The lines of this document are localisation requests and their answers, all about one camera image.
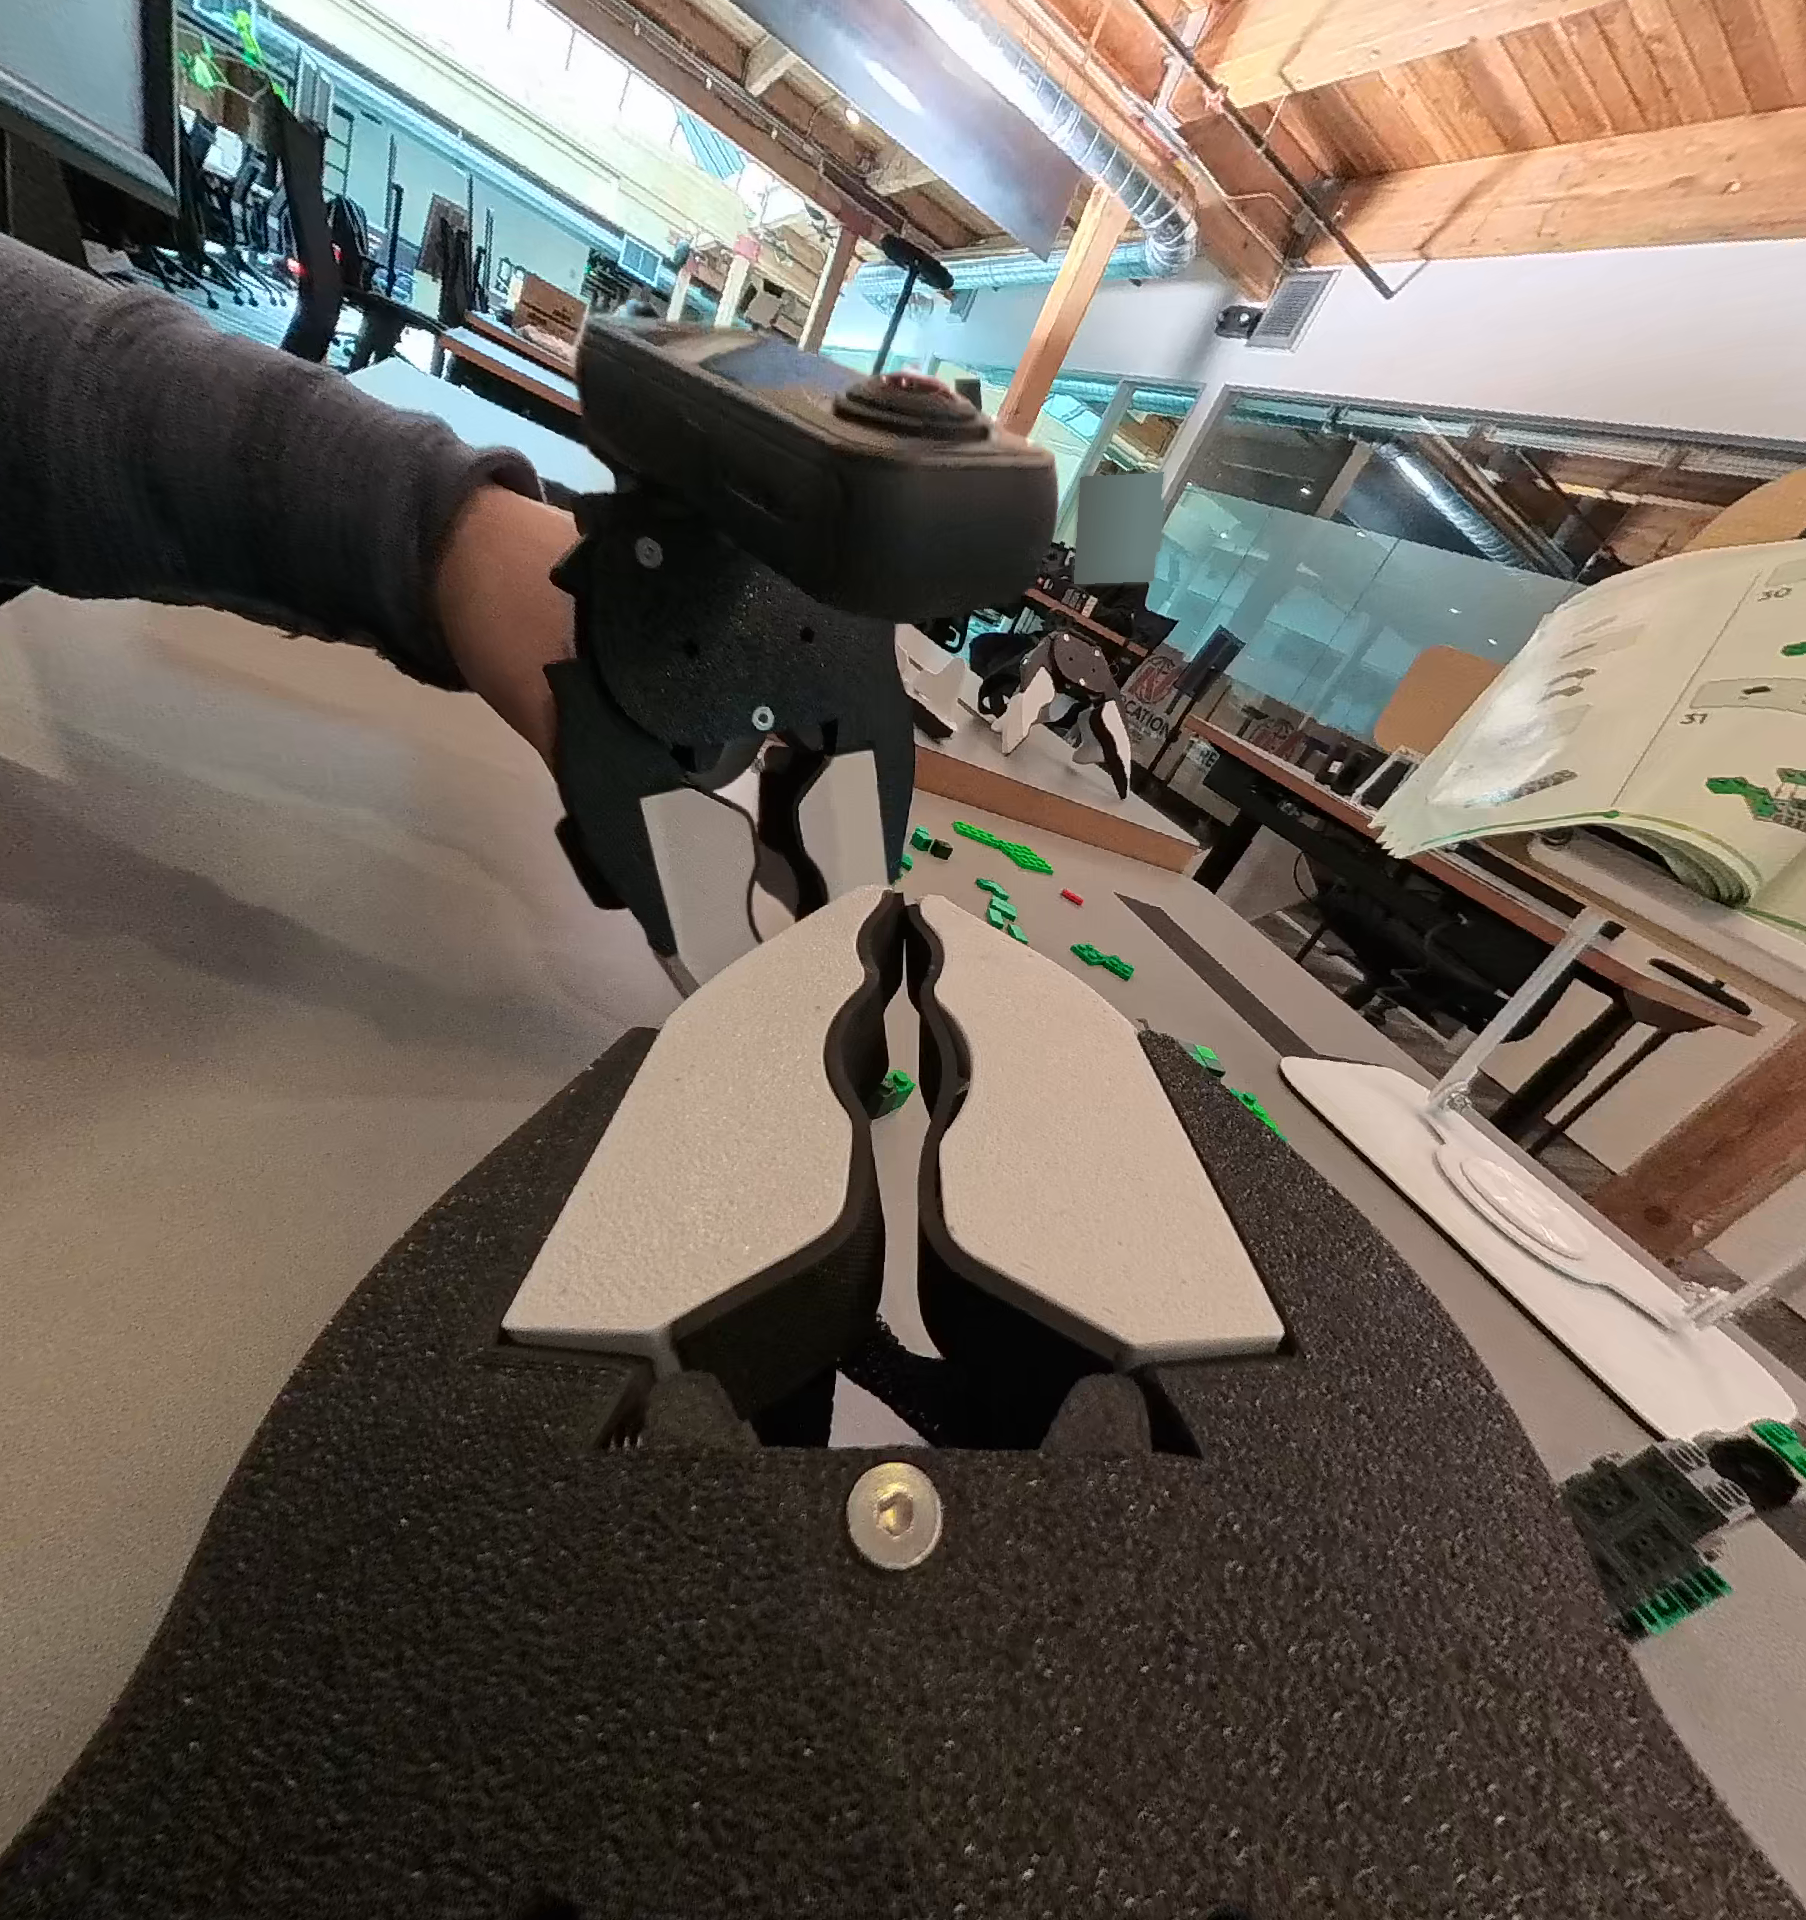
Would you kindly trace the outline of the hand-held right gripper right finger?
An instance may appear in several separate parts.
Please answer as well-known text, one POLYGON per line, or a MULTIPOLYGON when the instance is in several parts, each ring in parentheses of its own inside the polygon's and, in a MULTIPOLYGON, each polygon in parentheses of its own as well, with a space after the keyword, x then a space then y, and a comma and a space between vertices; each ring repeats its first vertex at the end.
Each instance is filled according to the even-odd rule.
POLYGON ((946 1358, 1272 1353, 1283 1317, 1134 1023, 952 898, 913 908, 919 1313, 946 1358))

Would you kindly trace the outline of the brown cardboard sheet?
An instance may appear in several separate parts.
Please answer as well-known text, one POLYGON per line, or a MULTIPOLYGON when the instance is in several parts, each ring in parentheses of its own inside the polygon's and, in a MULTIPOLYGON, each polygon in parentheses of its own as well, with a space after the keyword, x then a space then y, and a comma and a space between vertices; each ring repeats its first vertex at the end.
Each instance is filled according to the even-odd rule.
POLYGON ((1686 555, 1731 546, 1770 546, 1806 538, 1806 467, 1765 482, 1724 505, 1682 547, 1686 555))

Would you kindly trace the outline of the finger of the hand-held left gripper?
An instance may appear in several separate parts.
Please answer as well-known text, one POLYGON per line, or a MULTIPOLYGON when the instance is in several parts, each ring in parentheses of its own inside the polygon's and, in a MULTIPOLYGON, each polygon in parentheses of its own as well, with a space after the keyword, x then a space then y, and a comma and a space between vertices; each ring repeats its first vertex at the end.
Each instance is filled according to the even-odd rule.
POLYGON ((757 921, 760 770, 715 791, 674 786, 644 798, 651 859, 674 949, 665 970, 695 995, 766 942, 757 921))
POLYGON ((774 740, 762 753, 762 888, 809 919, 849 892, 887 887, 893 861, 877 757, 774 740))

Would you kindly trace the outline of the green instruction booklet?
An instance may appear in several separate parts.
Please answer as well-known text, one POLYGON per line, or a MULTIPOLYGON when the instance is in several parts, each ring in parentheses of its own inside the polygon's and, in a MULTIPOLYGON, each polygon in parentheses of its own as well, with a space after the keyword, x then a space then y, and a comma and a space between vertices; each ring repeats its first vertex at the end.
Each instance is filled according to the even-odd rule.
POLYGON ((1568 828, 1806 942, 1806 541, 1570 598, 1376 812, 1401 858, 1568 828))

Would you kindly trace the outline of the scatter of green bricks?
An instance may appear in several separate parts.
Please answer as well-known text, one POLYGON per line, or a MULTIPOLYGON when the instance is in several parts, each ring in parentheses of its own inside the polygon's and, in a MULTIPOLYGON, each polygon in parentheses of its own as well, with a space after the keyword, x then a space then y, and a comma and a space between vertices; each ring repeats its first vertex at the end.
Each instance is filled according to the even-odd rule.
POLYGON ((1278 1134, 1297 1134, 1280 1059, 1309 1049, 1297 974, 1236 911, 1170 870, 919 793, 902 887, 987 919, 1014 908, 1024 942, 1138 1027, 1199 1055, 1278 1134), (1085 903, 1061 898, 1083 892, 1085 903))

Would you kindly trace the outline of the black and green brick assembly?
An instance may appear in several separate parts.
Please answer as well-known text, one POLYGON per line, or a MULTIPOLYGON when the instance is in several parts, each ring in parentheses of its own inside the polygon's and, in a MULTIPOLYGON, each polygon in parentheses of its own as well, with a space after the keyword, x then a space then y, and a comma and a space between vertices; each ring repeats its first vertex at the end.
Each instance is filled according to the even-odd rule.
POLYGON ((1732 1595, 1722 1538, 1806 1489, 1806 1432, 1757 1421, 1601 1456, 1559 1485, 1606 1603, 1632 1643, 1658 1637, 1732 1595))

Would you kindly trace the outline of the black and white gripper tool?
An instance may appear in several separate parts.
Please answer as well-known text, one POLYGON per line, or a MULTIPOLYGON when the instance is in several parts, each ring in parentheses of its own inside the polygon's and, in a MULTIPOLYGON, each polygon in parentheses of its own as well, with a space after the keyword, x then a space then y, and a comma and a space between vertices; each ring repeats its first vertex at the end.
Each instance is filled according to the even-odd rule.
POLYGON ((970 644, 970 664, 978 677, 976 708, 1003 756, 1050 728, 1072 745, 1075 762, 1092 762, 1110 777, 1117 801, 1129 798, 1129 724, 1115 672, 1092 639, 1065 626, 1046 634, 999 629, 970 644))

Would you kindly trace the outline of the grey wall vent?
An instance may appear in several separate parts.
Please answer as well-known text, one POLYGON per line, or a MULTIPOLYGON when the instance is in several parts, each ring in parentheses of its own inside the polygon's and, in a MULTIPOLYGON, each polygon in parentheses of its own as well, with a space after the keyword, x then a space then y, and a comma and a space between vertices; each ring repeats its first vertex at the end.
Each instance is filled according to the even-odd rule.
POLYGON ((1257 311, 1248 345, 1266 352, 1292 352, 1301 347, 1323 303, 1340 285, 1341 269, 1295 269, 1287 271, 1271 302, 1257 311))

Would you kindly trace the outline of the black floor lamp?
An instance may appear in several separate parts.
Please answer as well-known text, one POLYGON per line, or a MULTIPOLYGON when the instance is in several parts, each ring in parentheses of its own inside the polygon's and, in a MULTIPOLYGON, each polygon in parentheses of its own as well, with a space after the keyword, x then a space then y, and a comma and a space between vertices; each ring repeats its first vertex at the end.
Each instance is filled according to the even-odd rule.
POLYGON ((946 295, 955 289, 955 277, 946 269, 946 263, 902 232, 889 232, 882 237, 882 253, 893 266, 902 269, 902 285, 893 298, 893 311, 887 318, 882 342, 872 355, 872 368, 871 368, 872 378, 887 371, 894 336, 902 325, 910 302, 915 298, 917 285, 926 283, 929 290, 940 295, 946 295))

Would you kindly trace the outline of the black computer monitor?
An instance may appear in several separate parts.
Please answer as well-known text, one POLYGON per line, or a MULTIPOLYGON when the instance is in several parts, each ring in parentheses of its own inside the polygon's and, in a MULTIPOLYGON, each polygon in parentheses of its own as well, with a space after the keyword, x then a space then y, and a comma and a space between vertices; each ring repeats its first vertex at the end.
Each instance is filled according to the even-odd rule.
POLYGON ((179 213, 173 3, 0 3, 0 125, 179 213))

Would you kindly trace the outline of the black office chair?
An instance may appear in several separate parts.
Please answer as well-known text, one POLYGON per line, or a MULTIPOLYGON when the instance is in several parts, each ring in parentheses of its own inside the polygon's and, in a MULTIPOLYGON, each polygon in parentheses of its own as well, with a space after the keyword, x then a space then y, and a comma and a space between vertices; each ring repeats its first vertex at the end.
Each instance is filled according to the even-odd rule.
POLYGON ((445 323, 389 294, 378 294, 364 279, 367 269, 356 271, 336 257, 336 235, 321 195, 321 140, 315 125, 298 119, 274 92, 264 95, 264 109, 285 179, 295 241, 293 260, 299 266, 298 305, 285 334, 285 350, 315 365, 327 362, 347 309, 361 316, 348 361, 353 372, 396 355, 406 331, 443 336, 445 323))

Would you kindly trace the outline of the thick wooden post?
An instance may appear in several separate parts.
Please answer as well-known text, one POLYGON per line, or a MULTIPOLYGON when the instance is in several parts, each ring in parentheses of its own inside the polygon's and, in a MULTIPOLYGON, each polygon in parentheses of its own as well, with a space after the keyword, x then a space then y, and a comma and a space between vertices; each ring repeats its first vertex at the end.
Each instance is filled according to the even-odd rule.
POLYGON ((1034 334, 999 404, 997 419, 1003 433, 1024 440, 1035 433, 1040 408, 1062 371, 1067 347, 1072 347, 1107 274, 1110 257, 1128 230, 1129 208, 1107 185, 1098 182, 1083 204, 1061 271, 1044 298, 1034 334))

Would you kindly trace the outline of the person's left hand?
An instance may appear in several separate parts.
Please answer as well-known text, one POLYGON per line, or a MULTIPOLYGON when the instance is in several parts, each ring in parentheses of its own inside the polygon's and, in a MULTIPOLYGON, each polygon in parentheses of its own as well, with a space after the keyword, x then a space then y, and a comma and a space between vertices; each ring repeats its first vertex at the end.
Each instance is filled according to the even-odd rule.
POLYGON ((557 567, 579 546, 574 515, 485 483, 453 515, 432 573, 435 615, 462 682, 557 767, 548 667, 576 656, 579 607, 557 567))

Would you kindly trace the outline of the silver ventilation duct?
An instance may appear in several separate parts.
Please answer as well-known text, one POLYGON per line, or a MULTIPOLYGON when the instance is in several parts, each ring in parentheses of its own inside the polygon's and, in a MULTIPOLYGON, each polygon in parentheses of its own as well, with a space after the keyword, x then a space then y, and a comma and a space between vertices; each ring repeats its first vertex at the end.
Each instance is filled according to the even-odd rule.
POLYGON ((904 3, 917 24, 987 85, 987 94, 1031 125, 1083 179, 1129 215, 1148 277, 1185 271, 1199 253, 1199 213, 1170 161, 1148 152, 1106 83, 1061 35, 1014 27, 1003 10, 972 3, 904 3))

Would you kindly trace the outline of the thin wooden post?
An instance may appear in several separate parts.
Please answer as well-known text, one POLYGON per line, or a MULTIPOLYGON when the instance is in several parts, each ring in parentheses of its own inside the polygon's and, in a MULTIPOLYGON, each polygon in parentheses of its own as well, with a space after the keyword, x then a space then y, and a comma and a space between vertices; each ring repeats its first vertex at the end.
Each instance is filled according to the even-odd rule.
POLYGON ((807 352, 821 352, 825 345, 825 334, 836 318, 836 309, 840 303, 844 289, 861 263, 863 257, 863 232, 856 222, 845 220, 836 237, 831 240, 831 246, 825 251, 825 266, 819 277, 819 285, 809 302, 809 311, 800 323, 799 334, 799 347, 807 352))

